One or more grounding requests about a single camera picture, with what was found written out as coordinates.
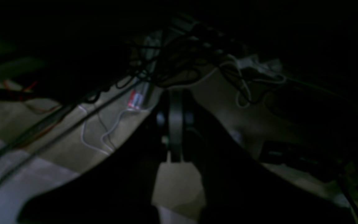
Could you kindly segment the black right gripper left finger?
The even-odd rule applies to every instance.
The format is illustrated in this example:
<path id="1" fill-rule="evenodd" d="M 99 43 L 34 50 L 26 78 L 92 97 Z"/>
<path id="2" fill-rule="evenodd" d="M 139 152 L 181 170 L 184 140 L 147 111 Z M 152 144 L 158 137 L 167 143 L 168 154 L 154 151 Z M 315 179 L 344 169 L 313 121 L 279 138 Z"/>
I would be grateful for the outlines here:
<path id="1" fill-rule="evenodd" d="M 111 156 L 78 178 L 28 200 L 20 224 L 159 224 L 152 195 L 167 161 L 163 125 L 169 93 Z"/>

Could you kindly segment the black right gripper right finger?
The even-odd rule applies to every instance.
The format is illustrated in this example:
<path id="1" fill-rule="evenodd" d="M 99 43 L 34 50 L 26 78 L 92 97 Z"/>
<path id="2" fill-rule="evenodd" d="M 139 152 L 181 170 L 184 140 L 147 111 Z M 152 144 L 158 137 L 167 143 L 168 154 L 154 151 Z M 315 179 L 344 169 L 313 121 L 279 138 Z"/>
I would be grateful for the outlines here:
<path id="1" fill-rule="evenodd" d="M 183 91 L 183 156 L 201 174 L 201 224 L 354 224 L 351 211 L 302 190 L 256 162 Z"/>

